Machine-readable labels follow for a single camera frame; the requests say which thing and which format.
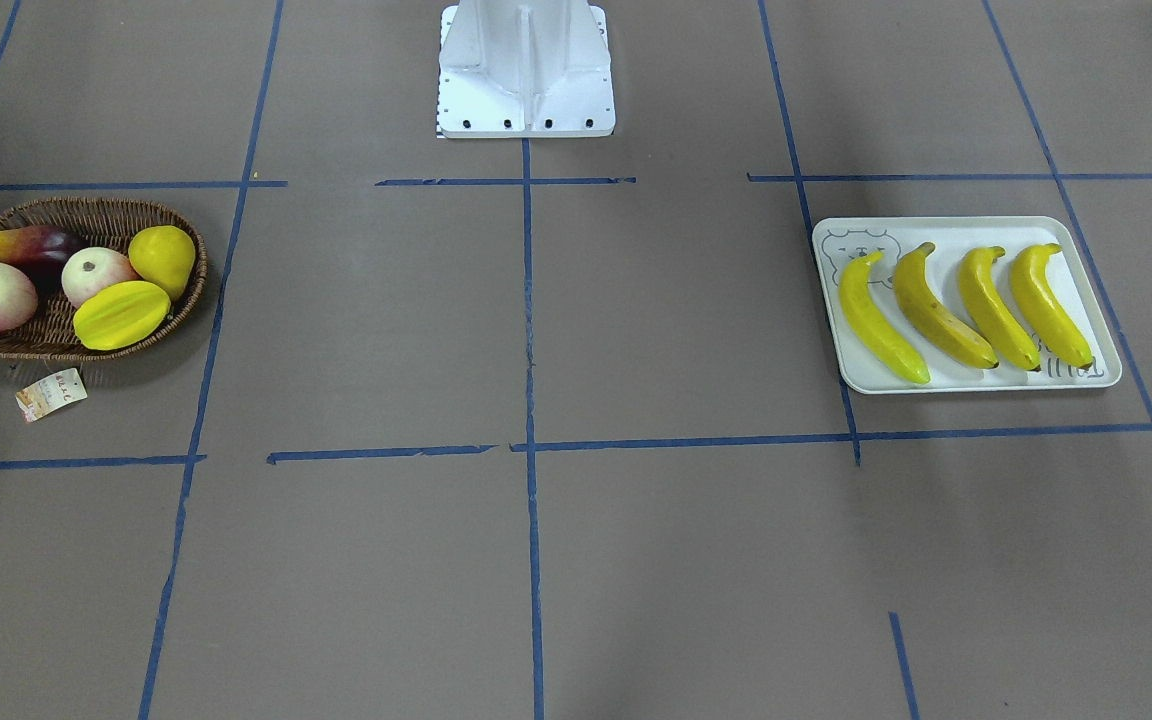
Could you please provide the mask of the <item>yellow banana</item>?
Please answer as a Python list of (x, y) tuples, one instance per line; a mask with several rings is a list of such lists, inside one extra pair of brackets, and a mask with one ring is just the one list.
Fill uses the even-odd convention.
[(1058, 243), (1038, 243), (1021, 250), (1009, 272), (1011, 296), (1052, 355), (1070, 366), (1087, 369), (1094, 364), (1091, 343), (1061, 305), (1048, 279), (1049, 260), (1061, 251)]
[(881, 361), (893, 374), (915, 386), (931, 382), (931, 369), (914, 343), (893, 327), (882, 314), (869, 290), (870, 273), (879, 260), (881, 250), (861, 255), (847, 263), (838, 281), (838, 300), (846, 323), (850, 325), (870, 354)]
[(998, 291), (993, 270), (1005, 256), (1002, 247), (977, 247), (968, 251), (957, 270), (957, 290), (967, 313), (992, 350), (1023, 372), (1041, 369), (1041, 353)]
[(901, 313), (925, 340), (952, 361), (979, 370), (996, 369), (998, 357), (993, 347), (952, 313), (929, 286), (927, 262), (933, 251), (934, 243), (920, 243), (902, 256), (893, 270), (893, 291)]

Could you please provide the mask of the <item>woven brown basket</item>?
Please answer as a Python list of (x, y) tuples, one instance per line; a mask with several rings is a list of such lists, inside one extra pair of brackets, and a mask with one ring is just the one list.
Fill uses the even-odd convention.
[(65, 300), (63, 291), (54, 290), (41, 293), (40, 306), (29, 323), (17, 329), (0, 333), (0, 359), (82, 364), (126, 357), (168, 338), (179, 325), (185, 323), (195, 306), (200, 304), (209, 275), (204, 237), (177, 210), (160, 202), (59, 196), (23, 202), (0, 213), (0, 232), (26, 225), (56, 225), (76, 233), (91, 245), (108, 247), (116, 251), (126, 251), (131, 247), (136, 232), (152, 225), (174, 225), (194, 241), (196, 262), (182, 297), (174, 302), (160, 327), (141, 342), (109, 351), (84, 347), (73, 332), (76, 309)]

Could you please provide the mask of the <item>white rectangular tray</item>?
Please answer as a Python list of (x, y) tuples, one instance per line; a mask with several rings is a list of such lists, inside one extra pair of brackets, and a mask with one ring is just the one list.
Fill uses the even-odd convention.
[[(934, 243), (929, 256), (927, 275), (931, 290), (943, 300), (952, 313), (964, 323), (967, 313), (957, 287), (957, 274), (965, 256), (983, 247), (1001, 247), (1005, 256), (992, 266), (992, 278), (1002, 300), (1026, 331), (1032, 324), (1011, 297), (1011, 265), (1029, 247), (1056, 243), (1060, 250), (1051, 256), (1047, 282), (1053, 297), (1071, 318), (1091, 347), (1093, 364), (1087, 369), (1064, 363), (1053, 354), (1043, 338), (1032, 333), (1039, 348), (1041, 366), (1028, 372), (1000, 361), (996, 369), (975, 369), (952, 359), (900, 313), (890, 273), (902, 256), (924, 242)], [(826, 314), (832, 331), (841, 377), (863, 395), (927, 395), (927, 393), (995, 392), (1011, 389), (1092, 389), (1114, 386), (1123, 374), (1111, 333), (1091, 283), (1082, 265), (1078, 247), (1064, 223), (1048, 217), (841, 217), (820, 220), (812, 232), (814, 262), (818, 265)], [(893, 373), (856, 338), (846, 320), (838, 283), (846, 265), (861, 255), (881, 251), (870, 273), (869, 291), (874, 305), (882, 311), (892, 328), (927, 361), (929, 382), (905, 381)]]

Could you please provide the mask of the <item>yellow pear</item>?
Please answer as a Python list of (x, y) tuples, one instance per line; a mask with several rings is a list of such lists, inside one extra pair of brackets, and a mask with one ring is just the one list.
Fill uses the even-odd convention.
[(191, 234), (177, 225), (151, 225), (134, 234), (127, 256), (143, 281), (154, 283), (169, 300), (179, 302), (194, 273), (197, 249)]

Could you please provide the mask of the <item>yellow starfruit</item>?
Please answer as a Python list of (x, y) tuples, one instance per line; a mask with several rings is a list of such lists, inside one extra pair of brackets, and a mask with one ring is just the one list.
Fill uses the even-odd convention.
[(170, 296), (156, 283), (120, 282), (78, 306), (73, 331), (88, 350), (119, 350), (150, 338), (170, 310)]

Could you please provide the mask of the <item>pink white apple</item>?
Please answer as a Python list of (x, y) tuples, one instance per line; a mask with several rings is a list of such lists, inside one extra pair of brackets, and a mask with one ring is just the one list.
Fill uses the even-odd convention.
[(70, 256), (60, 279), (65, 297), (73, 309), (78, 309), (106, 287), (141, 281), (141, 274), (123, 252), (106, 247), (88, 247)]

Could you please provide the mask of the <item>small paper tag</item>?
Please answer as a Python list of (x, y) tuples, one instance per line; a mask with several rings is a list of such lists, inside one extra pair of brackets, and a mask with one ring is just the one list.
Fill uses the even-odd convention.
[(86, 400), (88, 389), (77, 367), (68, 367), (50, 373), (40, 381), (15, 392), (15, 404), (26, 423), (40, 420), (65, 407)]

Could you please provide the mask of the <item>yellow orange mango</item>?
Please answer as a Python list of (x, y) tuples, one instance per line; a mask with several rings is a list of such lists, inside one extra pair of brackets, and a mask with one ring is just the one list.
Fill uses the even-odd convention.
[(65, 265), (88, 247), (77, 233), (56, 225), (26, 225), (0, 232), (0, 263), (26, 274), (41, 291), (59, 290)]

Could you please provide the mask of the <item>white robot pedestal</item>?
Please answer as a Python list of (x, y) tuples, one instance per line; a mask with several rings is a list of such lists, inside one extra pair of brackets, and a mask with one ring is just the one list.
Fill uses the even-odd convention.
[(607, 14), (589, 1), (460, 1), (440, 15), (435, 135), (602, 138), (617, 124)]

